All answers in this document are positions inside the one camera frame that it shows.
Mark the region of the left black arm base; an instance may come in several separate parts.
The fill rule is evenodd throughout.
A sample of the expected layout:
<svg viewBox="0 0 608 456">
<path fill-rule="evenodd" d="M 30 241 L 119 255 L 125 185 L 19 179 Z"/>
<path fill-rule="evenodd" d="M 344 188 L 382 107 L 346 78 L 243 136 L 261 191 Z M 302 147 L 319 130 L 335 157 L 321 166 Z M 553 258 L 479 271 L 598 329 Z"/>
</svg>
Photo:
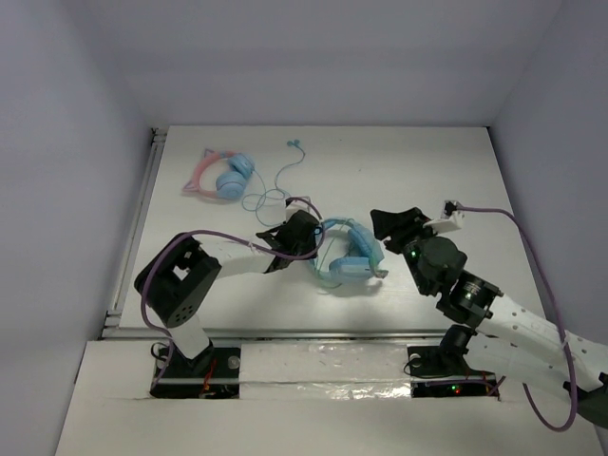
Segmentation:
<svg viewBox="0 0 608 456">
<path fill-rule="evenodd" d="M 189 360 L 174 349 L 154 343 L 150 354 L 155 369 L 150 395 L 157 399 L 238 399 L 240 347 L 211 347 L 196 359 Z"/>
</svg>

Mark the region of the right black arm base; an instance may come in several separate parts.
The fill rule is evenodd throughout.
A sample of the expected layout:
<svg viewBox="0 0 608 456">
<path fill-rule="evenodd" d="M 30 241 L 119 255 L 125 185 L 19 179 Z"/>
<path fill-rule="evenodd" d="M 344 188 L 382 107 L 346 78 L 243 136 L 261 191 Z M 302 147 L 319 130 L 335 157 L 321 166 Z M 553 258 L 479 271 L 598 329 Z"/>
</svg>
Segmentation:
<svg viewBox="0 0 608 456">
<path fill-rule="evenodd" d="M 413 398 L 500 398 L 504 380 L 493 372 L 472 369 L 464 359 L 475 334 L 465 326 L 453 325 L 437 345 L 408 347 L 403 372 L 411 380 Z"/>
</svg>

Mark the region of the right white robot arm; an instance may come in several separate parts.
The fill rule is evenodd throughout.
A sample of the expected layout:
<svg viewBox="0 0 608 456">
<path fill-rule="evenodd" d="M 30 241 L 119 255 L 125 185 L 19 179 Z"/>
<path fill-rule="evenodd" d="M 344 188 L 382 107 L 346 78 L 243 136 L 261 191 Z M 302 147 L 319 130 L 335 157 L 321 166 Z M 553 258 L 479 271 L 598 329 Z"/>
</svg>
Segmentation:
<svg viewBox="0 0 608 456">
<path fill-rule="evenodd" d="M 447 238 L 464 224 L 469 207 L 455 200 L 443 214 L 427 217 L 419 208 L 370 212 L 375 237 L 400 255 L 420 295 L 452 321 L 438 353 L 443 369 L 490 371 L 569 404 L 569 429 L 576 417 L 607 426 L 607 348 L 565 329 L 562 319 L 539 316 L 498 286 L 466 270 L 467 256 Z"/>
</svg>

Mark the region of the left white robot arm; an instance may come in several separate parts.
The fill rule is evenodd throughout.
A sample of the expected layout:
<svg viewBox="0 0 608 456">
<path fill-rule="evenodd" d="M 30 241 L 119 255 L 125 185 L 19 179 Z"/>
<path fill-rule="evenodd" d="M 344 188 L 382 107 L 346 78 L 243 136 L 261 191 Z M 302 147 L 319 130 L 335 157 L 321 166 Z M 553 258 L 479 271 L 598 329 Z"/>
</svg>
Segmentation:
<svg viewBox="0 0 608 456">
<path fill-rule="evenodd" d="M 201 374 L 210 367 L 214 348 L 197 312 L 212 285 L 231 276 L 272 274 L 315 257 L 321 233 L 315 216 L 297 210 L 276 228 L 256 234 L 261 245 L 209 230 L 177 234 L 135 278 L 142 319 L 153 326 L 146 312 L 151 309 L 161 321 L 158 329 L 170 337 L 169 350 L 179 353 L 179 364 Z"/>
</svg>

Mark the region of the large light blue headphones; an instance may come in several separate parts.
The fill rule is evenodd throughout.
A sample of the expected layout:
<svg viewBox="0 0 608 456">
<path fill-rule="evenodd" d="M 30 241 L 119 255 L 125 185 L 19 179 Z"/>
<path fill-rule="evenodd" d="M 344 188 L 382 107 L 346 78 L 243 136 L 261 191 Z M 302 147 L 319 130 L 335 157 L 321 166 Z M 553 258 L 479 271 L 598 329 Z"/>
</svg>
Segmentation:
<svg viewBox="0 0 608 456">
<path fill-rule="evenodd" d="M 349 244 L 345 254 L 330 261 L 327 267 L 323 264 L 330 247 L 322 258 L 309 259 L 309 268 L 317 279 L 340 286 L 388 276 L 389 271 L 381 266 L 385 259 L 382 247 L 370 229 L 353 218 L 326 218 L 321 229 L 316 234 L 317 243 L 320 243 L 321 235 L 328 238 L 330 231 L 335 229 L 336 233 L 346 236 Z"/>
</svg>

